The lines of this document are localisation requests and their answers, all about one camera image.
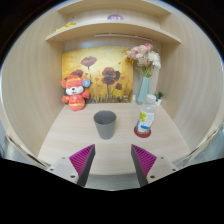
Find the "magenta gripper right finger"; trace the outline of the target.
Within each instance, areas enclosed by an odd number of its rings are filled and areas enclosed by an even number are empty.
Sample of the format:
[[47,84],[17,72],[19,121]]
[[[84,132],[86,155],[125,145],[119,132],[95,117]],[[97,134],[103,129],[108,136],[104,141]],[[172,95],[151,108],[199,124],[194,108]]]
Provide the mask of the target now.
[[165,157],[155,156],[134,144],[131,145],[131,156],[141,187],[178,170],[178,168]]

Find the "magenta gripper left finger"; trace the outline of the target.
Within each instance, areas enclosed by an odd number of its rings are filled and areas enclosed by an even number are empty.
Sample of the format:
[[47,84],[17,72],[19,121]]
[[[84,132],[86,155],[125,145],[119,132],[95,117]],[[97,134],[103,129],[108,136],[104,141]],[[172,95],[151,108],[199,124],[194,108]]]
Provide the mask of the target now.
[[95,145],[92,144],[71,156],[62,156],[48,171],[56,176],[84,187],[95,156]]

